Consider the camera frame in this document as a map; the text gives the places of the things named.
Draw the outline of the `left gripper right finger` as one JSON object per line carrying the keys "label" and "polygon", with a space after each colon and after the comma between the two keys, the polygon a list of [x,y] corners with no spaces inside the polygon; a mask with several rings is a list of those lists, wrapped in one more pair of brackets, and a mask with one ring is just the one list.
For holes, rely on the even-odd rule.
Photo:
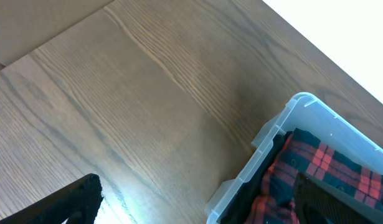
{"label": "left gripper right finger", "polygon": [[293,194],[300,223],[383,224],[383,212],[309,174],[297,174]]}

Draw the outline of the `red navy plaid shirt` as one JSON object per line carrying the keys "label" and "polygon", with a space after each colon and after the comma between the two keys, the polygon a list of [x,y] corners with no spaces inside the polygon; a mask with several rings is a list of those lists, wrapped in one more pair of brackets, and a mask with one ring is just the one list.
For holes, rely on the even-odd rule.
{"label": "red navy plaid shirt", "polygon": [[383,212],[383,175],[353,162],[311,133],[295,129],[283,136],[246,222],[298,223],[293,186],[299,172]]}

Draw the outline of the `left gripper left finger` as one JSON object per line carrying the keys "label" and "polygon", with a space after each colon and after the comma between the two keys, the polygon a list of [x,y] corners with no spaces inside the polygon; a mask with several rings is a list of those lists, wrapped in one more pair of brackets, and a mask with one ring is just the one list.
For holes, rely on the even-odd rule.
{"label": "left gripper left finger", "polygon": [[87,174],[36,203],[3,218],[0,224],[93,224],[103,201],[96,174]]}

